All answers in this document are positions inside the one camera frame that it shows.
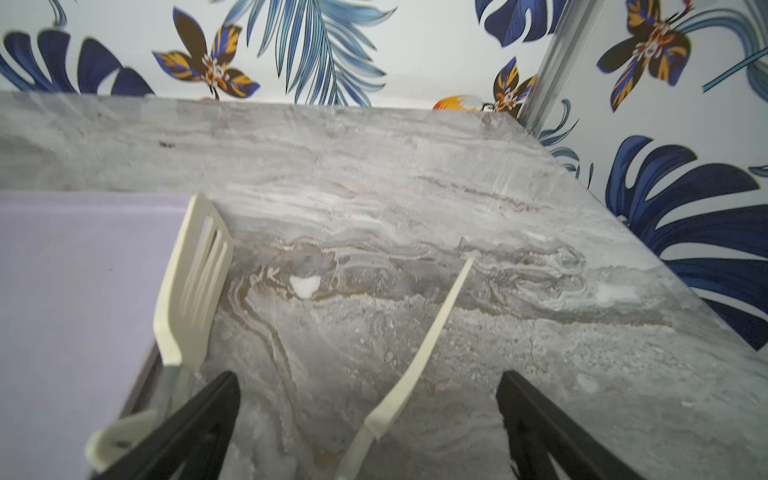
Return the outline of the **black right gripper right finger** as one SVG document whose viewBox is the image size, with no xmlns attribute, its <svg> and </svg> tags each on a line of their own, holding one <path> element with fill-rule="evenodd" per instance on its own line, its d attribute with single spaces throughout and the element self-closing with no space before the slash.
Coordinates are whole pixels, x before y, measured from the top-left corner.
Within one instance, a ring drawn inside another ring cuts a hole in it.
<svg viewBox="0 0 768 480">
<path fill-rule="evenodd" d="M 639 479 L 519 372 L 502 374 L 496 400 L 518 479 Z"/>
</svg>

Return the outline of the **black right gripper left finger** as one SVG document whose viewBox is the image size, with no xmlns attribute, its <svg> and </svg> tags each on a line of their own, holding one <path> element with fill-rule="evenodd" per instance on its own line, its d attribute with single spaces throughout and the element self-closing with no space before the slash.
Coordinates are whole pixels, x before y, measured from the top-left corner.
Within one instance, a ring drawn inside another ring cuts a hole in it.
<svg viewBox="0 0 768 480">
<path fill-rule="evenodd" d="M 226 371 L 98 479 L 217 479 L 240 407 L 237 375 Z"/>
</svg>

